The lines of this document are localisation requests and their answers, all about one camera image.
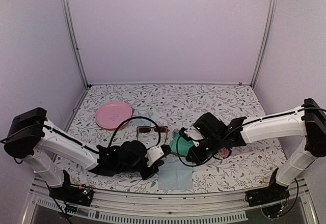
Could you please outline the grey glasses case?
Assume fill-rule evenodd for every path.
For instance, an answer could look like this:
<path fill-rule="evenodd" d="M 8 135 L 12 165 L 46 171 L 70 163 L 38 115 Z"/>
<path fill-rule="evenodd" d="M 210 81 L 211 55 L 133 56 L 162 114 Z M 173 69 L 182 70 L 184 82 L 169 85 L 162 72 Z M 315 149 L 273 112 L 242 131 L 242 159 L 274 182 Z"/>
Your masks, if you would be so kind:
<path fill-rule="evenodd" d="M 177 156 L 177 149 L 181 157 L 186 157 L 189 149 L 194 145 L 192 142 L 187 142 L 182 137 L 179 139 L 178 144 L 177 140 L 179 138 L 179 130 L 175 129 L 172 132 L 172 141 L 170 143 L 171 153 Z"/>

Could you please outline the pink sunglasses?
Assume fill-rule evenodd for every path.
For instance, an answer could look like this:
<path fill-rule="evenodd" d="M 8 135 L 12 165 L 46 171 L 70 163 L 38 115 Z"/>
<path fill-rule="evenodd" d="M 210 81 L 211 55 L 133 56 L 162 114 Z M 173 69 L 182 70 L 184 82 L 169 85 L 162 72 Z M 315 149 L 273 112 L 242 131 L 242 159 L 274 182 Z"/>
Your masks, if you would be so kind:
<path fill-rule="evenodd" d="M 231 151 L 227 148 L 222 148 L 222 149 L 219 149 L 217 154 L 215 155 L 215 157 L 217 159 L 225 159 L 225 158 L 228 158 L 229 155 L 231 154 Z"/>

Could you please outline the large blue cleaning cloth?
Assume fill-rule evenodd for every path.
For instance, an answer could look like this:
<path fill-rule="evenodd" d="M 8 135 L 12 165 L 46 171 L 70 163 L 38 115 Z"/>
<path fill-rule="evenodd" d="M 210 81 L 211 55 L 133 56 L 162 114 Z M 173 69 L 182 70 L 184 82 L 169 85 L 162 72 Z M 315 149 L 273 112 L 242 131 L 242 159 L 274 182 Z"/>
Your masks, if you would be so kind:
<path fill-rule="evenodd" d="M 159 190 L 190 190 L 193 188 L 193 169 L 178 158 L 167 158 L 158 172 Z"/>

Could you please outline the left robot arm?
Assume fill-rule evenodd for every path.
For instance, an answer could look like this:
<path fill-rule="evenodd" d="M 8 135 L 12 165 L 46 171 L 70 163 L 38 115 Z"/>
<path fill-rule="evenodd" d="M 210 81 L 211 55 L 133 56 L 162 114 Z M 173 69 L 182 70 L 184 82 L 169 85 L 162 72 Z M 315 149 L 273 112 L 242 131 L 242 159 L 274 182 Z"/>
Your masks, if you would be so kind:
<path fill-rule="evenodd" d="M 54 125 L 41 107 L 14 117 L 6 138 L 1 140 L 5 152 L 26 162 L 57 194 L 70 201 L 76 191 L 70 177 L 49 158 L 53 152 L 67 158 L 87 171 L 112 177 L 123 171 L 138 171 L 143 180 L 151 178 L 163 165 L 163 157 L 171 153 L 168 145 L 145 146 L 140 141 L 126 141 L 120 146 L 109 144 L 89 147 Z"/>

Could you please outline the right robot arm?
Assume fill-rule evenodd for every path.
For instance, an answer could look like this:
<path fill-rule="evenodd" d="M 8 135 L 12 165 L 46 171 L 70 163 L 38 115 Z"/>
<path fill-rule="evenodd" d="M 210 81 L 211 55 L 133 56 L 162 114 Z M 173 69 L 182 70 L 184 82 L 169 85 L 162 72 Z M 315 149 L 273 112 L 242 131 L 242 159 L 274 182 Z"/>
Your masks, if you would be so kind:
<path fill-rule="evenodd" d="M 192 128 L 181 129 L 180 135 L 193 142 L 186 161 L 202 165 L 218 150 L 243 147 L 272 138 L 301 136 L 301 144 L 290 158 L 274 170 L 263 197 L 275 201 L 292 180 L 316 159 L 325 157 L 325 110 L 311 98 L 294 109 L 257 118 L 240 117 L 226 125 L 212 113 L 198 118 Z"/>

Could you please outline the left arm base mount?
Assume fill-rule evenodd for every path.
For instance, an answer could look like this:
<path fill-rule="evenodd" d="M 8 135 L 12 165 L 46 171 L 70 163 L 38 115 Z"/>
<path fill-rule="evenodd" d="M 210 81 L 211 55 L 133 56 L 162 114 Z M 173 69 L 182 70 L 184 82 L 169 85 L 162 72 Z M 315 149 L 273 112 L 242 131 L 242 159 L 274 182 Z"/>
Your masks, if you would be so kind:
<path fill-rule="evenodd" d="M 93 199 L 93 187 L 90 185 L 72 186 L 69 174 L 63 170 L 64 182 L 61 187 L 50 187 L 49 196 L 56 200 L 61 200 L 65 204 L 72 203 L 82 206 L 91 206 Z"/>

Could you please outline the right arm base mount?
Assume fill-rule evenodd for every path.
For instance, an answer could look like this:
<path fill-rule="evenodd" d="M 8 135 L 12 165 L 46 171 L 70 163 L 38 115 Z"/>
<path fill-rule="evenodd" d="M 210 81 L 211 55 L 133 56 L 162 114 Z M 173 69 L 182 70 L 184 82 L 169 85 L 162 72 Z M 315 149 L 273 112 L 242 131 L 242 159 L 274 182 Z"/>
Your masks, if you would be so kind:
<path fill-rule="evenodd" d="M 248 190 L 245 195 L 245 201 L 248 202 L 250 207 L 285 200 L 285 204 L 278 203 L 277 205 L 262 208 L 263 215 L 270 219 L 279 218 L 282 215 L 290 197 L 288 186 L 285 187 L 276 183 L 277 171 L 278 168 L 273 171 L 267 187 Z"/>

